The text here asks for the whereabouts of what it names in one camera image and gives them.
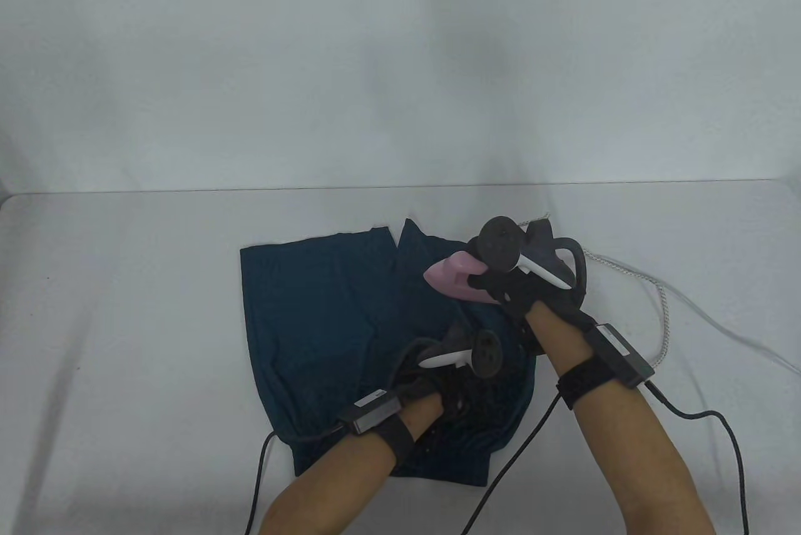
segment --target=white wall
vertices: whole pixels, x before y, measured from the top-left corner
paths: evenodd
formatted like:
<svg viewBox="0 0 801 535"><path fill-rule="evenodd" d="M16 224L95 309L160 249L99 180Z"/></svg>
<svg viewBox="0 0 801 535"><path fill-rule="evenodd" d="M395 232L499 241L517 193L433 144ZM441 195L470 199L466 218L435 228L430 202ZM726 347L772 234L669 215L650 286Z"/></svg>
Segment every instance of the white wall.
<svg viewBox="0 0 801 535"><path fill-rule="evenodd" d="M772 178L801 0L0 0L11 192Z"/></svg>

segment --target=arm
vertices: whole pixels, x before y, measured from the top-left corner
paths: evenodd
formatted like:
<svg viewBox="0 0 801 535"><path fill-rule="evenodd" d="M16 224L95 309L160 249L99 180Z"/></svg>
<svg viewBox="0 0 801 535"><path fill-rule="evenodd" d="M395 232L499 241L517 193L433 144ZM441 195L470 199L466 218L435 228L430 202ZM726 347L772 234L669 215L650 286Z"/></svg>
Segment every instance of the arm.
<svg viewBox="0 0 801 535"><path fill-rule="evenodd" d="M526 320L558 375L592 357L581 332L541 301ZM686 464L640 392L613 380L580 398L574 412L629 535L715 533Z"/></svg>
<svg viewBox="0 0 801 535"><path fill-rule="evenodd" d="M415 441L442 414L439 393L400 412ZM260 535L334 535L342 532L395 468L392 449L378 435L348 435L289 485L270 506Z"/></svg>

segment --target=black wrist band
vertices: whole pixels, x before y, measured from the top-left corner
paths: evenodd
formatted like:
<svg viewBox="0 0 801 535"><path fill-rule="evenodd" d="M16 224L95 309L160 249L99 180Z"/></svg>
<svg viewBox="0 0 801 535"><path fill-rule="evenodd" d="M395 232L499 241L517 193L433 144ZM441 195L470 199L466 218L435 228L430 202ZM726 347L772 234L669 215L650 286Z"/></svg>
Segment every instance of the black wrist band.
<svg viewBox="0 0 801 535"><path fill-rule="evenodd" d="M593 355L589 360L585 360L565 372L556 387L561 393L564 403L572 410L580 398L614 378L615 373L612 369L600 357Z"/></svg>
<svg viewBox="0 0 801 535"><path fill-rule="evenodd" d="M386 441L389 449L395 454L395 466L400 466L414 449L414 437L406 423L397 414L392 414L383 423L370 429Z"/></svg>

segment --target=dark teal cloth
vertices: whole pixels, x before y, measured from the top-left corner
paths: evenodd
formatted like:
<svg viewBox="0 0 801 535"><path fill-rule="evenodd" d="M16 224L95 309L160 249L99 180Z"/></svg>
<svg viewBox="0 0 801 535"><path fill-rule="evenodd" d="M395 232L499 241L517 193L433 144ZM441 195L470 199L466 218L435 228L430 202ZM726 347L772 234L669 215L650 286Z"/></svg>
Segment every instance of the dark teal cloth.
<svg viewBox="0 0 801 535"><path fill-rule="evenodd" d="M272 427L292 447L295 474L341 433L293 440L332 427L344 406L389 385L412 340L441 340L460 320L498 334L504 367L492 381L470 380L471 412L437 425L394 474L486 485L489 455L509 442L531 400L534 361L500 309L444 297L423 280L428 266L463 248L407 220L397 247L384 227L241 250L255 385Z"/></svg>

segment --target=white table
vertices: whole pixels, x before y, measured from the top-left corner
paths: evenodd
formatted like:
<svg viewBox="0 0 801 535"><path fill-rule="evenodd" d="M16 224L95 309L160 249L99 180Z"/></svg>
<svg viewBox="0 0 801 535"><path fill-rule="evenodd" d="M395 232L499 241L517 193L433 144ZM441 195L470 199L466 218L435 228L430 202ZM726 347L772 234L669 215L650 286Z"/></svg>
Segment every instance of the white table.
<svg viewBox="0 0 801 535"><path fill-rule="evenodd" d="M487 218L551 212L555 231L669 280L712 315L801 363L801 204L770 182L38 195L0 211L0 535L237 533L269 430L245 342L238 250L389 224L465 238ZM587 307L646 355L653 294L590 263ZM801 379L673 301L655 382L729 417L753 531L801 524ZM529 412L553 396L538 366ZM723 429L657 411L718 532L739 532ZM261 510L292 480L269 454ZM349 533L460 532L482 489L392 479ZM602 527L609 524L608 530ZM612 495L558 407L474 533L621 532Z"/></svg>

